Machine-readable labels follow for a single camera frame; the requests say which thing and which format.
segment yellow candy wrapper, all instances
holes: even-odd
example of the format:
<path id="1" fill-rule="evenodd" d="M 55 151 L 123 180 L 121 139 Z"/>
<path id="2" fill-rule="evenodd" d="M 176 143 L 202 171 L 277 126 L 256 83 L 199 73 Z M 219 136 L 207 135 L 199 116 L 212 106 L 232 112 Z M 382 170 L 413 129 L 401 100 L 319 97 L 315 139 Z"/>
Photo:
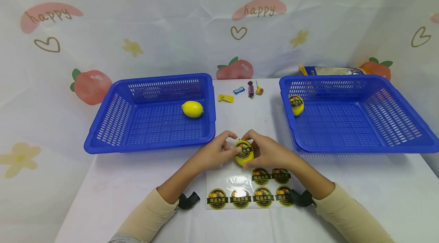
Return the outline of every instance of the yellow candy wrapper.
<path id="1" fill-rule="evenodd" d="M 218 96 L 218 101 L 224 101 L 224 102 L 229 102 L 229 103 L 233 103 L 233 96 L 226 96 L 225 94 L 220 94 Z"/>

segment blue candy wrapper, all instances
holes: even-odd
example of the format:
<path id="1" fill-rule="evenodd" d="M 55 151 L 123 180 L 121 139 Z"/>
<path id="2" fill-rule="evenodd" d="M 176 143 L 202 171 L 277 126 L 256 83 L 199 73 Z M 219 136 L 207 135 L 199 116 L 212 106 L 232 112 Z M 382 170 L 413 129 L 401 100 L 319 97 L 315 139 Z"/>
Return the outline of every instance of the blue candy wrapper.
<path id="1" fill-rule="evenodd" d="M 233 90 L 233 93 L 239 94 L 239 93 L 242 93 L 243 91 L 245 91 L 245 88 L 241 86 L 241 87 L 237 88 L 236 90 Z"/>

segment beige sleeve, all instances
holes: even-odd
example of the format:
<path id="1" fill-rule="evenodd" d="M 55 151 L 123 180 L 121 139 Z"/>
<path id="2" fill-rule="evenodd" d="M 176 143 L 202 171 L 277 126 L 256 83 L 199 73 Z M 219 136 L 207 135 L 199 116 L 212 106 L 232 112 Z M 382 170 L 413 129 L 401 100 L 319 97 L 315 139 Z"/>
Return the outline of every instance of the beige sleeve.
<path id="1" fill-rule="evenodd" d="M 159 229 L 175 214 L 177 206 L 178 200 L 174 204 L 169 204 L 157 192 L 157 189 L 153 189 L 131 212 L 117 232 L 149 243 Z"/>
<path id="2" fill-rule="evenodd" d="M 337 183 L 329 196 L 313 200 L 317 214 L 334 225 L 349 243 L 395 243 L 378 221 Z"/>

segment labeled lemon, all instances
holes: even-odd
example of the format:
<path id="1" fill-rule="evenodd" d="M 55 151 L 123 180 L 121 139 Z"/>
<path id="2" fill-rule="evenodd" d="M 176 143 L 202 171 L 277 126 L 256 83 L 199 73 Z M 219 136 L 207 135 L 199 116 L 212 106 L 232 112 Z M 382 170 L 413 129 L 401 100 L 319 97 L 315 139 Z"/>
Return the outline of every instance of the labeled lemon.
<path id="1" fill-rule="evenodd" d="M 253 147 L 249 142 L 240 139 L 235 144 L 235 147 L 241 147 L 241 152 L 235 156 L 236 162 L 238 162 L 239 165 L 243 166 L 247 161 L 255 158 Z"/>
<path id="2" fill-rule="evenodd" d="M 185 115 L 190 118 L 199 118 L 203 113 L 203 106 L 197 101 L 186 101 L 181 105 Z"/>
<path id="3" fill-rule="evenodd" d="M 299 116 L 304 109 L 303 99 L 300 96 L 292 95 L 289 96 L 289 100 L 294 116 Z"/>

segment black wrist strap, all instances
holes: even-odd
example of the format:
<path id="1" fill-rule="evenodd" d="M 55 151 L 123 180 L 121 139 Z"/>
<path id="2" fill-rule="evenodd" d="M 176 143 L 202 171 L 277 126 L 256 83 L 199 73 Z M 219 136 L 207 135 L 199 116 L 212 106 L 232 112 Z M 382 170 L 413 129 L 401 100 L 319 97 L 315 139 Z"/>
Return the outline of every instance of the black wrist strap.
<path id="1" fill-rule="evenodd" d="M 178 207 L 181 209 L 191 209 L 197 202 L 199 202 L 200 197 L 196 192 L 193 192 L 189 198 L 187 198 L 184 193 L 179 197 Z"/>
<path id="2" fill-rule="evenodd" d="M 299 194 L 297 191 L 292 189 L 288 194 L 288 199 L 299 207 L 307 207 L 309 205 L 312 205 L 314 208 L 316 207 L 314 200 L 312 200 L 312 195 L 308 190 L 304 191 L 303 194 Z"/>

